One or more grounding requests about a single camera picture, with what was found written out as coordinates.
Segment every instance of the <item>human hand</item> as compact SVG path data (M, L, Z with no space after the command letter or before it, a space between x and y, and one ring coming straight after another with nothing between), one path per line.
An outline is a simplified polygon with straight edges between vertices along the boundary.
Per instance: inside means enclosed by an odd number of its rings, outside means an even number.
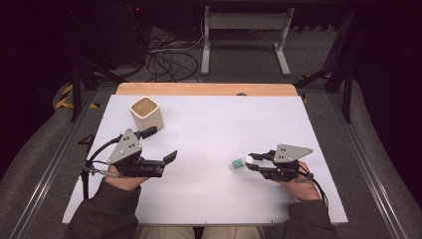
M110 165L108 167L108 171L119 175L119 172L115 166ZM148 180L149 177L105 177L105 182L111 184L115 187L118 187L123 190L134 190L137 186L139 186L142 182Z
M308 173L310 170L306 163L299 161L299 171ZM305 179L303 175L298 175L298 178L293 179L290 182L277 181L280 184L285 185L291 194L295 196L299 201L308 201L320 199L317 188L312 181L309 182L298 182L298 180Z

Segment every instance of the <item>tan pants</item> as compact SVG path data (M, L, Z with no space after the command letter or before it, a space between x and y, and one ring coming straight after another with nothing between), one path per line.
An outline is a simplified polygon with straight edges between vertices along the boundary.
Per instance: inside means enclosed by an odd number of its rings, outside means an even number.
M139 239L195 239L192 227L141 227ZM202 239L264 239L262 227L205 227Z

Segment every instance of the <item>white table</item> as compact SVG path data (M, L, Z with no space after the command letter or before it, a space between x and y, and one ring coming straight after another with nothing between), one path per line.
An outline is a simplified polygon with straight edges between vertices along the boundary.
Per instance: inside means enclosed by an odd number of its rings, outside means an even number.
M280 184L229 162L250 152L263 153L278 143L310 147L302 158L329 200L332 223L347 222L311 122L298 96L153 96L164 128L141 141L147 159L162 159L177 149L162 178L142 184L136 216L142 225L272 225L288 219L297 200ZM111 96L88 157L128 127L136 129L129 106L142 96ZM107 160L110 146L97 159ZM90 178L94 195L102 176ZM83 199L77 182L63 222Z

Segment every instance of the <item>beige cup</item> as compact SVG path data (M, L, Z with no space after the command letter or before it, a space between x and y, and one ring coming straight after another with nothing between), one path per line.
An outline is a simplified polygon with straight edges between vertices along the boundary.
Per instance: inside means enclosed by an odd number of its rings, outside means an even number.
M138 130L152 126L160 130L164 126L159 105L149 97L144 97L131 105L130 112Z

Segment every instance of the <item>sleeve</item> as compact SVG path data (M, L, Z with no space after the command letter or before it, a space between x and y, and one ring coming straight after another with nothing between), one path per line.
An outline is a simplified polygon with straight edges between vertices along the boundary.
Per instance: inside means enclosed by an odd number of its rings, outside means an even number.
M133 191L103 181L96 195L84 200L65 231L65 239L132 239L137 228L134 215L140 186Z
M310 200L289 206L290 219L285 223L285 239L338 239L322 200Z

